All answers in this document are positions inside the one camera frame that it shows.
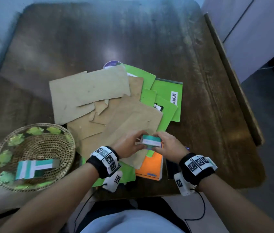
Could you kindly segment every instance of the black cable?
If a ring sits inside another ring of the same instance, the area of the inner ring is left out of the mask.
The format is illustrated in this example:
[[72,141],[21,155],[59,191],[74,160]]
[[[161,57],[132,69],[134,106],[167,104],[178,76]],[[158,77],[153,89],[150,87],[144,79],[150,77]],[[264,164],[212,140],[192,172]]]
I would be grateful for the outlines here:
[[198,220],[201,220],[201,219],[205,216],[206,205],[205,205],[205,201],[204,201],[202,195],[201,195],[197,190],[195,190],[195,189],[190,189],[190,190],[193,190],[193,191],[195,191],[196,193],[199,194],[199,196],[201,197],[201,200],[203,201],[203,205],[204,205],[204,212],[203,212],[203,215],[202,215],[201,217],[196,218],[196,219],[185,219],[185,220],[184,220],[185,223],[187,224],[188,228],[189,228],[189,231],[192,232],[187,221],[198,221]]
[[96,190],[91,194],[91,196],[87,199],[87,201],[85,202],[85,204],[84,204],[83,207],[81,208],[80,212],[78,213],[78,215],[77,215],[77,217],[76,217],[76,219],[75,219],[75,226],[74,226],[74,228],[73,228],[73,233],[76,232],[77,219],[78,219],[80,213],[82,212],[83,208],[85,207],[85,205],[87,204],[87,202],[90,200],[90,198],[92,198],[92,196],[93,196],[98,190],[99,190],[99,189],[96,189]]

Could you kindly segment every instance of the purple sticker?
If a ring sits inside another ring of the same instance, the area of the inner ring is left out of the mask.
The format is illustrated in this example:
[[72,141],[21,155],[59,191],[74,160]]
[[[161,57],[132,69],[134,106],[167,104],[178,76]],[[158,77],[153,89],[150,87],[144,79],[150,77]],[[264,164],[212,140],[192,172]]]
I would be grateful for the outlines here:
[[103,69],[107,69],[107,68],[117,66],[117,65],[120,65],[120,64],[122,64],[122,63],[119,62],[119,61],[109,61],[108,63],[105,63]]

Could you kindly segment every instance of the wooden table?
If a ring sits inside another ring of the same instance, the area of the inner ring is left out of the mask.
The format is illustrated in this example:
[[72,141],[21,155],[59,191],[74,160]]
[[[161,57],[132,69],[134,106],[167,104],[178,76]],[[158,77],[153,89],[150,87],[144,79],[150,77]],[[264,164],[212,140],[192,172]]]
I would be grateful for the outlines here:
[[[33,123],[53,123],[48,82],[99,70],[110,60],[183,82],[181,121],[168,132],[209,156],[234,188],[259,186],[264,169],[200,7],[193,0],[93,0],[34,4],[20,16],[0,70],[0,141]],[[0,188],[0,208],[36,193]],[[179,194],[166,169],[161,181],[138,178],[98,199]]]

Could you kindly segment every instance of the wrist strap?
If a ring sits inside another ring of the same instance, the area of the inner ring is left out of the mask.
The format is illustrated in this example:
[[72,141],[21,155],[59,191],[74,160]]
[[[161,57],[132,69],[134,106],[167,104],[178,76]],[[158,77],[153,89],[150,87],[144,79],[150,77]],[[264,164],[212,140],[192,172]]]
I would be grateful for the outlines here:
[[91,153],[87,163],[92,164],[99,173],[100,178],[111,177],[120,167],[119,156],[109,146],[101,146]]
[[202,155],[189,153],[179,163],[184,179],[192,185],[198,185],[200,181],[215,173],[212,164]]

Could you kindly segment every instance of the light blue shirt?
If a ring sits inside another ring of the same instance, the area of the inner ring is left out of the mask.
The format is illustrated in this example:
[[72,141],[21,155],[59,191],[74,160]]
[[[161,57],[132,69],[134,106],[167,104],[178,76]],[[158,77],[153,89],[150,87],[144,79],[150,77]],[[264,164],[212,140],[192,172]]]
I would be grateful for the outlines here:
[[145,210],[125,210],[99,217],[81,233],[184,233],[162,216]]

